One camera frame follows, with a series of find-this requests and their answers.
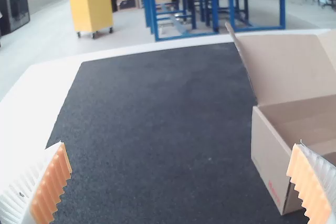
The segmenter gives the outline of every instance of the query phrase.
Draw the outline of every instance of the open cardboard box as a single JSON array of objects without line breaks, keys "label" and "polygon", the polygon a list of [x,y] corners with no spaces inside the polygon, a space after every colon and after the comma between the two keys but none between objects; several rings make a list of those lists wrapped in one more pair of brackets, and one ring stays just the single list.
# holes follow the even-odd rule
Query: open cardboard box
[{"label": "open cardboard box", "polygon": [[251,157],[279,212],[301,209],[286,176],[294,143],[336,165],[336,30],[321,35],[232,35],[258,105]]}]

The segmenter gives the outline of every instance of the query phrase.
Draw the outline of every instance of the black carpet mat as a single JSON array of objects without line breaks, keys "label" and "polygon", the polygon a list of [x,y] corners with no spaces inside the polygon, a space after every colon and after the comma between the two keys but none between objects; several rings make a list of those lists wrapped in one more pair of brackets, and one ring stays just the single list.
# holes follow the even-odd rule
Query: black carpet mat
[{"label": "black carpet mat", "polygon": [[233,44],[83,63],[48,142],[74,171],[55,223],[307,223],[251,161],[254,104]]}]

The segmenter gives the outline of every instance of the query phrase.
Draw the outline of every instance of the cardboard box flap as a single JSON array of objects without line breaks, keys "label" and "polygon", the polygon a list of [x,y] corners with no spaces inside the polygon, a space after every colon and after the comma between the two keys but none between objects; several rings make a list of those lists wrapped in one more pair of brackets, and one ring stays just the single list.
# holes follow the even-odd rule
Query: cardboard box flap
[{"label": "cardboard box flap", "polygon": [[259,105],[336,94],[333,33],[317,35],[232,35]]},{"label": "cardboard box flap", "polygon": [[318,37],[334,69],[336,69],[336,29],[320,34]]}]

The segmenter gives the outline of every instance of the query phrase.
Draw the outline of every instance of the gray floor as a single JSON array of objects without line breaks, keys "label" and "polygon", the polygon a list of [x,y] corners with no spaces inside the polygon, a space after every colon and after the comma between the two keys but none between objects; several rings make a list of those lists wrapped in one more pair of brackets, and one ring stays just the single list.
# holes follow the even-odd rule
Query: gray floor
[{"label": "gray floor", "polygon": [[[270,25],[277,24],[278,0],[250,0],[252,21]],[[313,22],[313,17],[324,23]],[[309,29],[336,27],[335,12],[322,10],[311,3],[292,3],[287,1],[287,28]],[[69,2],[64,0],[32,15],[30,23],[19,30],[1,38],[0,49],[0,100],[21,74],[32,64],[59,59],[71,55],[99,50],[126,47],[154,42],[153,36],[145,27],[143,10],[132,10],[114,14],[114,34],[103,30],[96,40],[89,34],[78,39],[73,29]]]}]

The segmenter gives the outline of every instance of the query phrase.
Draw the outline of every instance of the yellow cabinet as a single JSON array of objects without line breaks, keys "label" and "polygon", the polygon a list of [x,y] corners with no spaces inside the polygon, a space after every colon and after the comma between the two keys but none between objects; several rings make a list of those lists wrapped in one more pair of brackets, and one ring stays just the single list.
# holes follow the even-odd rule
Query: yellow cabinet
[{"label": "yellow cabinet", "polygon": [[78,37],[81,31],[92,33],[110,27],[113,32],[113,14],[111,0],[70,0],[73,24]]}]

